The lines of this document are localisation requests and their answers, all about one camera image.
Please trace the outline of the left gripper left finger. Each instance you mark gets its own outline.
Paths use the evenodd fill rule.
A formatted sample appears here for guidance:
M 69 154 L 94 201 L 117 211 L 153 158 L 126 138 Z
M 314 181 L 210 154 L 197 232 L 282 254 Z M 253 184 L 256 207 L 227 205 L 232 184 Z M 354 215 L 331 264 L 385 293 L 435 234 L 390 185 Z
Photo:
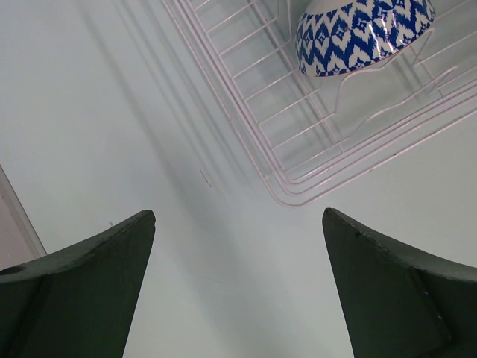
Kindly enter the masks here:
M 1 270 L 2 357 L 122 357 L 155 235 L 143 210 Z

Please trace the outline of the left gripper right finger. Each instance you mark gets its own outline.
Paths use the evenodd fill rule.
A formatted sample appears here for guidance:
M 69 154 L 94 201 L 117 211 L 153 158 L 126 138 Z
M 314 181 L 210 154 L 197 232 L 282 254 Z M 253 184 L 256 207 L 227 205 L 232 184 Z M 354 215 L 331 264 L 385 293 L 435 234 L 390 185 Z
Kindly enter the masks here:
M 334 208 L 322 225 L 355 357 L 476 356 L 476 268 Z

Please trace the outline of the clear plastic dish rack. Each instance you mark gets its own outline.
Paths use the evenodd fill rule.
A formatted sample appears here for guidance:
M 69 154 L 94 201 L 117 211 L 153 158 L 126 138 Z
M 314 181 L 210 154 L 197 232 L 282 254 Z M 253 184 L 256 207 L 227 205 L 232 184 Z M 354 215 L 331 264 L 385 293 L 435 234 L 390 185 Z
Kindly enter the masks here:
M 164 1 L 278 203 L 301 207 L 476 116 L 476 3 L 435 1 L 403 50 L 328 78 L 300 73 L 305 1 Z

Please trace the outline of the orange blue patterned bowl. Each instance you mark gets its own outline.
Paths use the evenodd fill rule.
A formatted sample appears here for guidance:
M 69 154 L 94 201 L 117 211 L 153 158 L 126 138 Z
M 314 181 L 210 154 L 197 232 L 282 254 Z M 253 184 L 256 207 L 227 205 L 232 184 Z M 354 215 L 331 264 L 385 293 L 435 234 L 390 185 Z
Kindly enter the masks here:
M 297 23 L 299 72 L 343 75 L 411 45 L 432 25 L 430 1 L 311 1 Z

